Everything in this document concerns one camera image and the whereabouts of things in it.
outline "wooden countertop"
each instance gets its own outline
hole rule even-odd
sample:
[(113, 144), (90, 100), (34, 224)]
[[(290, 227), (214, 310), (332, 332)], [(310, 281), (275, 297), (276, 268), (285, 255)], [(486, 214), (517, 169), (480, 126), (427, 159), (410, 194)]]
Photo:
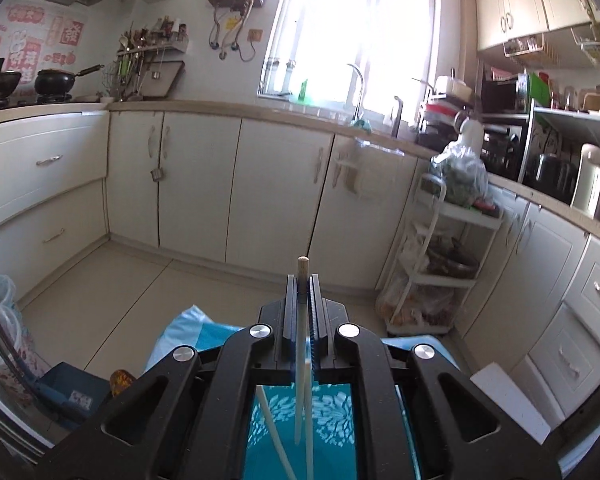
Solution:
[[(90, 112), (98, 110), (117, 111), (157, 111), (157, 112), (189, 112), (199, 114), (211, 114), (229, 117), (240, 117), (261, 121), (269, 121), (273, 123), (289, 124), (291, 126), (299, 126), (311, 130), (322, 131), (328, 134), (338, 134), (347, 137), (357, 137), (360, 139), (368, 139), (385, 148), (392, 150), (398, 149), (418, 158), (429, 159), (435, 152), (409, 142), (403, 139), (393, 139), (388, 136), (378, 134), (367, 134), (363, 130), (350, 128), (344, 124), (337, 124), (334, 121), (326, 118), (312, 117), (299, 114), (296, 112), (288, 112), (286, 110), (267, 108), (254, 105), (242, 105), (223, 102), (211, 101), (140, 101), (113, 103), (109, 105), (100, 103), (67, 103), (57, 105), (40, 105), (27, 106), (20, 108), (9, 108), (0, 110), (0, 123), (24, 119), (27, 117), (36, 117), (52, 114), (68, 114), (78, 112)], [(566, 221), (577, 225), (581, 229), (593, 234), (600, 239), (600, 222), (587, 217), (581, 211), (571, 208), (568, 205), (551, 198), (543, 193), (540, 193), (527, 186), (523, 186), (512, 180), (490, 174), (489, 180), (495, 186), (508, 189), (521, 197), (538, 204), (549, 211), (557, 214)]]

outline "silver screw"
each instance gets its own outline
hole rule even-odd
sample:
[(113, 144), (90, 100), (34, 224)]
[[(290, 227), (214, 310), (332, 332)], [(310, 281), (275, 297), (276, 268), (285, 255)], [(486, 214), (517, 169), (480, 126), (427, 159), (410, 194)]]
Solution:
[(431, 359), (436, 351), (429, 345), (418, 345), (413, 351), (420, 359)]
[(193, 348), (189, 348), (188, 346), (178, 346), (173, 351), (173, 358), (181, 363), (186, 363), (187, 361), (191, 361), (195, 354), (196, 352)]
[(338, 332), (344, 337), (355, 337), (360, 333), (360, 327), (353, 323), (345, 323), (338, 327)]
[(249, 329), (249, 333), (252, 337), (262, 339), (271, 333), (271, 329), (267, 325), (253, 325)]

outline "window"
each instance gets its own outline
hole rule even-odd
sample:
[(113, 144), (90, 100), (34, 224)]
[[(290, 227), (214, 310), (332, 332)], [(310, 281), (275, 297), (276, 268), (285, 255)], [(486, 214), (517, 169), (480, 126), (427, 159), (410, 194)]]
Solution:
[(365, 75), (365, 117), (381, 119), (404, 100), (412, 120), (427, 78), (434, 0), (283, 0), (266, 59), (261, 91), (298, 97), (307, 81), (308, 104), (351, 110)]

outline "pan handle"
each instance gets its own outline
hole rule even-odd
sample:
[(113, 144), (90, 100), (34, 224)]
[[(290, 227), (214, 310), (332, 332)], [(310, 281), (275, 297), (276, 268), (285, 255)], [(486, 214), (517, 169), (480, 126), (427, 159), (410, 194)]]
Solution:
[(92, 74), (94, 72), (97, 72), (101, 68), (104, 68), (104, 65), (90, 66), (89, 68), (85, 68), (84, 70), (80, 70), (80, 72), (78, 72), (75, 76), (76, 77), (82, 77), (83, 75)]

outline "tile floor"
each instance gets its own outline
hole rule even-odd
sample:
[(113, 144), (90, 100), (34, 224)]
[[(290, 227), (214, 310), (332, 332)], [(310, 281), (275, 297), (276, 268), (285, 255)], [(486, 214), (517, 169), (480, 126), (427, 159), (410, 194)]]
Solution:
[[(23, 309), (39, 354), (103, 378), (144, 369), (155, 340), (180, 312), (196, 304), (214, 321), (245, 326), (284, 286), (183, 264), (108, 242), (89, 254)], [(336, 301), (339, 298), (328, 296)], [(373, 306), (346, 302), (349, 317), (378, 335)]]

